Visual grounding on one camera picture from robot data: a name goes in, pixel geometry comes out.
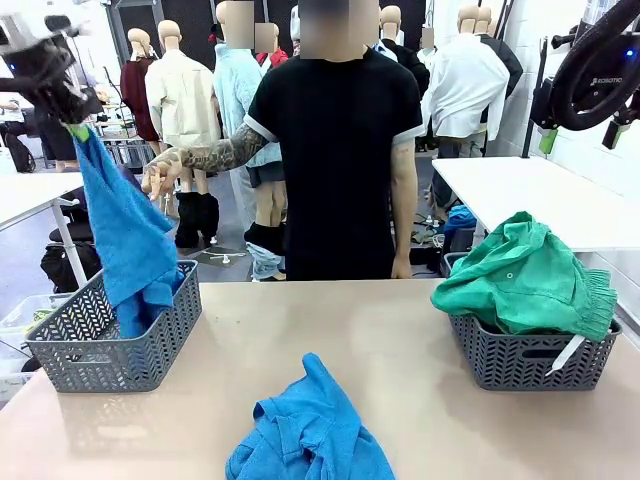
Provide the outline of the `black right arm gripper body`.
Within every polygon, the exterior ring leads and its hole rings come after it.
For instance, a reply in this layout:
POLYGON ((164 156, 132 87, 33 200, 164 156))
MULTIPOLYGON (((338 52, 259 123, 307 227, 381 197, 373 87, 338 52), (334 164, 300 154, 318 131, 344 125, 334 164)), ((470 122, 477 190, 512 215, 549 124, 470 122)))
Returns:
POLYGON ((619 34, 586 66, 574 90, 572 110, 576 114, 602 105, 639 66, 639 35, 619 34))

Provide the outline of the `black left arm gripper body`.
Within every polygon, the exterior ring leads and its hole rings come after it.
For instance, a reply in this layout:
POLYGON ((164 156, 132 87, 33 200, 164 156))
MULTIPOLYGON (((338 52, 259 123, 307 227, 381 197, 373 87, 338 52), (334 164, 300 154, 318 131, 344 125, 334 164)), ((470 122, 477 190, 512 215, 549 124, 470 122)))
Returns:
POLYGON ((20 50, 7 51, 13 77, 7 91, 23 96, 65 124, 81 124, 91 114, 88 90, 72 80, 75 57, 65 37, 49 37, 20 50))

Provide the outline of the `person's right hand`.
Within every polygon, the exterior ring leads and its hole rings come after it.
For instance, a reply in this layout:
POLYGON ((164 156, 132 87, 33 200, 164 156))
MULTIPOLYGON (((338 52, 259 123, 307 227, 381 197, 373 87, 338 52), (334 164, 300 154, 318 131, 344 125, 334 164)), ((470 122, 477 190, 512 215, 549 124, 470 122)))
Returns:
POLYGON ((182 160, 186 153, 184 149, 172 147, 146 165, 141 187, 151 201, 156 201, 162 195, 173 191, 174 182, 181 174, 182 160))

